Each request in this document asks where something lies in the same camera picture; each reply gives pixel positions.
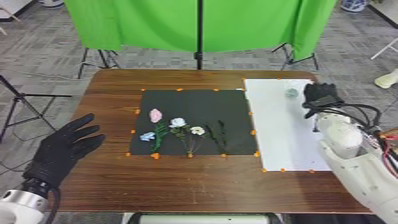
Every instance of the wall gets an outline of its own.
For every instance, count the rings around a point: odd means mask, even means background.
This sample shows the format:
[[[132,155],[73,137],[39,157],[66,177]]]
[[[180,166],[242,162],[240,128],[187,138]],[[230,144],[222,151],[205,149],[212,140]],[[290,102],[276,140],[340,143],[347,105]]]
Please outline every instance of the wall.
[[[384,3],[373,4],[373,7],[398,24],[398,0],[384,0]]]
[[[32,0],[0,0],[0,5],[7,8],[11,13],[16,13]],[[0,19],[7,19],[9,14],[0,10]]]

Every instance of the pink flower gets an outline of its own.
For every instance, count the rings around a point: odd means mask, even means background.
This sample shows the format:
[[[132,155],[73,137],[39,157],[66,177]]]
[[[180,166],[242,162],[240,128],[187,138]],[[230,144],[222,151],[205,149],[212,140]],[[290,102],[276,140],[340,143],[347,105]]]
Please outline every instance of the pink flower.
[[[151,122],[158,123],[158,121],[162,120],[162,112],[158,111],[158,109],[151,110],[150,117],[151,117]]]

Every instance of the wooden table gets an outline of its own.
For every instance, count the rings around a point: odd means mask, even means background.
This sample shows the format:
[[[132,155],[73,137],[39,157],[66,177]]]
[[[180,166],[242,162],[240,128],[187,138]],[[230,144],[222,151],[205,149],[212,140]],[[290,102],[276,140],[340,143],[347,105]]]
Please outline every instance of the wooden table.
[[[75,117],[107,134],[63,184],[63,211],[368,213],[331,172],[262,172],[254,156],[126,157],[142,89],[237,89],[242,78],[315,79],[306,72],[102,70]]]

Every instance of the dark green cloth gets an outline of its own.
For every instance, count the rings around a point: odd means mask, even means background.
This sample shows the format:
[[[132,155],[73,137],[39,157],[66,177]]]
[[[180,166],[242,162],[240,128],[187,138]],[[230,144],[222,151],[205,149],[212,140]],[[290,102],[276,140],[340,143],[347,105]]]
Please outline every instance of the dark green cloth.
[[[336,0],[205,0],[205,52],[290,43],[311,56]],[[66,0],[86,47],[196,52],[198,0]]]

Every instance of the white paper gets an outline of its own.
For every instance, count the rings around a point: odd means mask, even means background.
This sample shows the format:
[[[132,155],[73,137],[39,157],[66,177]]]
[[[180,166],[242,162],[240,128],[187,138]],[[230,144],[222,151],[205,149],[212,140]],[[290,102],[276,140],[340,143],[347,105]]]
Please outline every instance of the white paper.
[[[263,168],[269,171],[331,170],[318,154],[322,134],[313,132],[315,117],[304,119],[302,108],[306,79],[246,79],[253,122]],[[299,91],[290,98],[286,91]]]

